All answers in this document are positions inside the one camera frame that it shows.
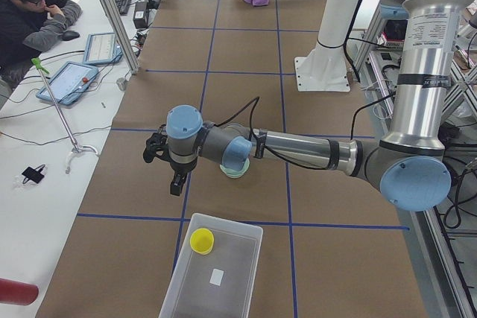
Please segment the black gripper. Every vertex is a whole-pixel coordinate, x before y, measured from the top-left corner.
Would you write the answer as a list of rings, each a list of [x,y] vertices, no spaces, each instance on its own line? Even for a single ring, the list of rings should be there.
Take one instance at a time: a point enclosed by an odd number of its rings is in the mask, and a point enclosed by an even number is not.
[[[182,194],[183,186],[186,184],[187,176],[196,168],[196,165],[196,160],[188,163],[179,163],[175,161],[170,162],[170,166],[174,171],[174,178],[170,184],[171,195],[180,196]]]

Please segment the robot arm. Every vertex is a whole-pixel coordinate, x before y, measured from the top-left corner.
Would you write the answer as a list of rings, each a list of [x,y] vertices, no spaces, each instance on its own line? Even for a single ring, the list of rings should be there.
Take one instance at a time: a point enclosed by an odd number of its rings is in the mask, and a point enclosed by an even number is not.
[[[382,0],[381,12],[407,20],[390,127],[377,141],[313,139],[243,127],[232,119],[204,121],[193,106],[171,109],[162,158],[178,195],[198,158],[244,173],[250,156],[272,156],[300,168],[338,170],[371,184],[397,208],[421,212],[440,204],[452,179],[438,138],[461,11],[474,0]]]

